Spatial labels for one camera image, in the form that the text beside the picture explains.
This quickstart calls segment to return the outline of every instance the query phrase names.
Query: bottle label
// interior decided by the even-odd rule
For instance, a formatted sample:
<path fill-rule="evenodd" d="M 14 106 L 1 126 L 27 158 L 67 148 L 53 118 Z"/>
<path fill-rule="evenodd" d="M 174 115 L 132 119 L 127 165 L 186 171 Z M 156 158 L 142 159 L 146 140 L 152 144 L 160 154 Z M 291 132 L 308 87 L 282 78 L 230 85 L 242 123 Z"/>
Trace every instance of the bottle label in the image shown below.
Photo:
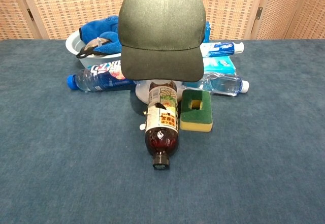
<path fill-rule="evenodd" d="M 167 86 L 158 86 L 149 92 L 146 131 L 166 127 L 178 132 L 177 92 Z"/>

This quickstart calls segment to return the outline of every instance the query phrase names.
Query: bottle cap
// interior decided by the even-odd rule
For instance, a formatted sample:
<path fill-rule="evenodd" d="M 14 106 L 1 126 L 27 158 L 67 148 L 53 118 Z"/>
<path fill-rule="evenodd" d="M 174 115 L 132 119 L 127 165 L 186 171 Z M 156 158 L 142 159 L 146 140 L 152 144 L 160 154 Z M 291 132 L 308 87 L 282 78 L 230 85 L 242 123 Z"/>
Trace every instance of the bottle cap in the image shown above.
<path fill-rule="evenodd" d="M 153 157 L 152 166 L 155 170 L 166 170 L 169 168 L 169 159 L 166 154 L 156 154 Z"/>
<path fill-rule="evenodd" d="M 246 93 L 249 89 L 249 82 L 243 80 L 242 81 L 242 89 L 239 91 L 240 93 Z"/>
<path fill-rule="evenodd" d="M 234 43 L 235 54 L 243 53 L 244 52 L 244 43 L 240 42 L 239 44 Z"/>
<path fill-rule="evenodd" d="M 72 74 L 67 77 L 68 87 L 73 90 L 79 89 L 75 81 L 75 76 L 76 76 L 75 74 Z"/>

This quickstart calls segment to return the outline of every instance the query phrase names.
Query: woven panel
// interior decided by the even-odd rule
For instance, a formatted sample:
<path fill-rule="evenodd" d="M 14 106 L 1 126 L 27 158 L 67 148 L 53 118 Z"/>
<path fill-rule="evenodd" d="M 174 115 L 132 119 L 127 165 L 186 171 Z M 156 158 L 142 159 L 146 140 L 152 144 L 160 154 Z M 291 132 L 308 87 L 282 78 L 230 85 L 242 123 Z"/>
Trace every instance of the woven panel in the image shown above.
<path fill-rule="evenodd" d="M 33 39 L 17 0 L 0 0 L 0 40 Z"/>
<path fill-rule="evenodd" d="M 118 14 L 123 0 L 34 0 L 51 39 L 65 39 L 81 25 Z M 203 0 L 211 38 L 242 39 L 254 0 Z"/>
<path fill-rule="evenodd" d="M 325 39 L 325 0 L 306 0 L 289 38 Z"/>
<path fill-rule="evenodd" d="M 284 39 L 299 0 L 268 0 L 257 39 Z"/>
<path fill-rule="evenodd" d="M 203 0 L 211 39 L 243 39 L 254 0 Z"/>

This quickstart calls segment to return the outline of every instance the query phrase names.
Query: green scouring pad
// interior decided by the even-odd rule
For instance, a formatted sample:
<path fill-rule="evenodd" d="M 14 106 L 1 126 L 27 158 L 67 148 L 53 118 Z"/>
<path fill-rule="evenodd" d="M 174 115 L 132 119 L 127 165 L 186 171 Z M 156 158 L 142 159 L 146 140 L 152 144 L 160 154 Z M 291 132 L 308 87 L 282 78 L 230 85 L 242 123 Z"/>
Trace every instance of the green scouring pad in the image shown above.
<path fill-rule="evenodd" d="M 211 96 L 207 91 L 184 90 L 180 128 L 188 131 L 209 132 L 212 129 Z"/>

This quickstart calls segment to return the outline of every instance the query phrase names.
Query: plastic water bottle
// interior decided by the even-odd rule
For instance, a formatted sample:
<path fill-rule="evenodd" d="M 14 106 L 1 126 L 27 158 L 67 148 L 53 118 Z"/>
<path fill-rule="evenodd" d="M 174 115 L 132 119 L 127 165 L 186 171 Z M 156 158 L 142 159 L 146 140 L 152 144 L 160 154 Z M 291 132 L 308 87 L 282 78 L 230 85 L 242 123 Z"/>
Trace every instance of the plastic water bottle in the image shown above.
<path fill-rule="evenodd" d="M 67 84 L 70 89 L 101 91 L 135 83 L 123 76 L 121 63 L 118 60 L 95 65 L 91 69 L 82 69 L 77 74 L 69 75 Z"/>
<path fill-rule="evenodd" d="M 246 93 L 249 83 L 238 75 L 207 72 L 203 78 L 194 83 L 184 82 L 187 89 L 201 89 L 211 93 L 236 96 L 239 93 Z"/>

